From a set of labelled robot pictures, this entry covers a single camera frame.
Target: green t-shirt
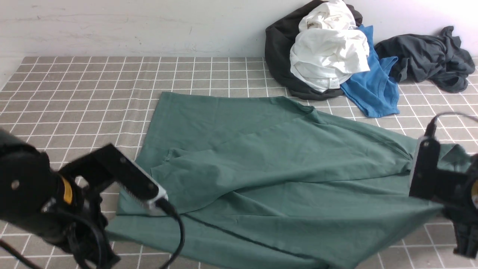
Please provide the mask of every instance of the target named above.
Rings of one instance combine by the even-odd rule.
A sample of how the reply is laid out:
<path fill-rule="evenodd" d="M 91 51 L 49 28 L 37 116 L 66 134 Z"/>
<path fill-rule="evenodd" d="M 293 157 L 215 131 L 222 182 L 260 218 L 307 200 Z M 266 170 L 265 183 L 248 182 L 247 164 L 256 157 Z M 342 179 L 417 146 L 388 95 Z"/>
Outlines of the green t-shirt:
<path fill-rule="evenodd" d="M 352 269 L 435 216 L 408 197 L 416 140 L 285 97 L 163 93 L 136 162 L 185 223 L 182 255 L 232 269 Z M 443 145 L 440 168 L 469 156 Z M 164 251 L 177 223 L 122 191 L 112 238 Z"/>

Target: yellow label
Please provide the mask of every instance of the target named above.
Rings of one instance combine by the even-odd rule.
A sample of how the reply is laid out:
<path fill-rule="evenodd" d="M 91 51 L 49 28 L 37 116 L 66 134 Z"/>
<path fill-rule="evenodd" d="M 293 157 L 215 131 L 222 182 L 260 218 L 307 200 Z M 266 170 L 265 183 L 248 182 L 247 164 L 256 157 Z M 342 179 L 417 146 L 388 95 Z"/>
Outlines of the yellow label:
<path fill-rule="evenodd" d="M 478 180 L 471 187 L 471 199 L 475 207 L 478 209 Z"/>
<path fill-rule="evenodd" d="M 63 200 L 67 204 L 71 204 L 73 202 L 73 190 L 71 189 L 70 182 L 66 181 L 66 179 L 63 179 L 63 184 L 65 185 L 65 194 L 63 195 Z"/>

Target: gray checkered mat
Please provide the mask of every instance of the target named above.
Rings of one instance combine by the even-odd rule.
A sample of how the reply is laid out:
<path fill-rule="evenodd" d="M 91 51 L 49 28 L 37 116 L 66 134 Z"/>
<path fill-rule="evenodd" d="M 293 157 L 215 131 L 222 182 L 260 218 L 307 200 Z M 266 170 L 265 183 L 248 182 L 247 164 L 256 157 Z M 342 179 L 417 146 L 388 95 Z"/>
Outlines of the gray checkered mat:
<path fill-rule="evenodd" d="M 366 122 L 418 138 L 437 113 L 478 112 L 478 71 L 461 94 L 440 91 L 429 82 L 401 84 L 399 115 L 365 118 L 347 98 L 297 101 L 318 110 Z M 199 57 L 27 57 L 0 91 L 0 127 L 49 154 L 59 168 L 108 142 L 135 158 L 149 120 L 163 91 L 222 97 L 287 96 L 268 72 L 263 58 Z M 478 152 L 478 125 L 447 116 L 437 136 Z M 119 188 L 102 197 L 102 211 L 115 215 Z M 77 268 L 71 255 L 36 236 L 0 222 L 0 237 L 36 264 L 48 269 Z M 442 218 L 432 220 L 394 246 L 374 255 L 360 269 L 478 268 L 476 261 L 452 254 L 453 228 Z M 122 260 L 115 269 L 153 269 L 169 254 L 134 243 L 113 243 Z M 23 269 L 0 250 L 0 268 Z M 214 269 L 179 259 L 171 269 Z"/>

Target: black cable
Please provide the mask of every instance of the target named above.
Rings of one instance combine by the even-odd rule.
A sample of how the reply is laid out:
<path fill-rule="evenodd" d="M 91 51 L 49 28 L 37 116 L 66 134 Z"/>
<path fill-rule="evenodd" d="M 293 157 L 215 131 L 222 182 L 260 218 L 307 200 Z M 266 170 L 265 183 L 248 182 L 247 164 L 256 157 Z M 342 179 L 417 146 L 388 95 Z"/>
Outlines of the black cable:
<path fill-rule="evenodd" d="M 26 267 L 31 269 L 41 269 L 36 264 L 32 263 L 29 259 L 25 258 L 20 252 L 15 250 L 12 246 L 10 246 L 7 242 L 0 239 L 0 247 L 2 247 L 5 251 L 10 253 L 10 255 L 14 256 L 19 260 L 21 263 L 26 265 Z"/>
<path fill-rule="evenodd" d="M 95 227 L 94 224 L 90 223 L 89 221 L 87 221 L 87 220 L 85 220 L 81 217 L 78 217 L 74 214 L 66 212 L 64 210 L 55 210 L 55 211 L 52 211 L 52 213 L 65 216 L 67 218 L 71 218 L 71 219 L 73 219 L 77 222 L 80 222 L 80 223 L 86 225 L 91 230 L 93 235 L 95 236 L 96 244 L 98 245 L 98 265 L 103 266 L 106 263 L 106 252 L 107 252 L 107 250 L 105 249 L 105 245 L 101 243 L 102 241 L 104 242 L 104 238 L 103 238 L 102 233 L 98 230 L 97 227 Z M 82 264 L 81 267 L 83 269 L 91 269 L 88 265 L 86 265 L 86 263 Z"/>
<path fill-rule="evenodd" d="M 184 247 L 184 241 L 185 241 L 185 230 L 184 230 L 184 224 L 183 221 L 181 220 L 181 216 L 177 213 L 176 209 L 171 205 L 168 200 L 165 198 L 161 198 L 156 202 L 156 206 L 160 207 L 166 214 L 174 218 L 178 224 L 179 224 L 179 245 L 176 248 L 176 251 L 174 251 L 173 254 L 171 254 L 171 257 L 169 260 L 164 263 L 159 269 L 167 269 L 168 266 L 170 266 L 176 258 L 178 258 L 179 254 L 183 250 Z"/>
<path fill-rule="evenodd" d="M 427 125 L 426 127 L 426 130 L 425 130 L 425 136 L 428 136 L 428 137 L 433 137 L 435 136 L 435 131 L 436 131 L 436 122 L 438 121 L 438 117 L 440 116 L 444 116 L 444 115 L 458 115 L 458 116 L 464 116 L 468 119 L 471 119 L 472 121 L 475 121 L 478 123 L 478 118 L 477 117 L 474 117 L 474 116 L 470 116 L 470 115 L 467 115 L 465 113 L 461 113 L 461 112 L 443 112 L 443 113 L 439 113 L 437 114 L 435 117 L 433 117 L 433 119 L 430 121 L 430 123 Z"/>

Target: clothing label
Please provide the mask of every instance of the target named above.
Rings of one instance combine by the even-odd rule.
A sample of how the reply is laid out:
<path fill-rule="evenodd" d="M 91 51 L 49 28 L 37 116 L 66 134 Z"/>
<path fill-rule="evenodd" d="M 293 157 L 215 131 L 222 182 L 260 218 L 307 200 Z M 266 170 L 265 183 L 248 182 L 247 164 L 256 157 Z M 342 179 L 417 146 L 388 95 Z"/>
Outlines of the clothing label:
<path fill-rule="evenodd" d="M 65 193 L 63 195 L 63 200 L 67 204 L 71 204 L 73 202 L 73 190 L 71 189 L 70 182 L 66 181 L 66 179 L 63 179 L 63 184 L 65 185 Z"/>
<path fill-rule="evenodd" d="M 338 78 L 330 78 L 330 87 L 329 89 L 338 89 L 340 88 L 340 82 L 338 81 Z"/>

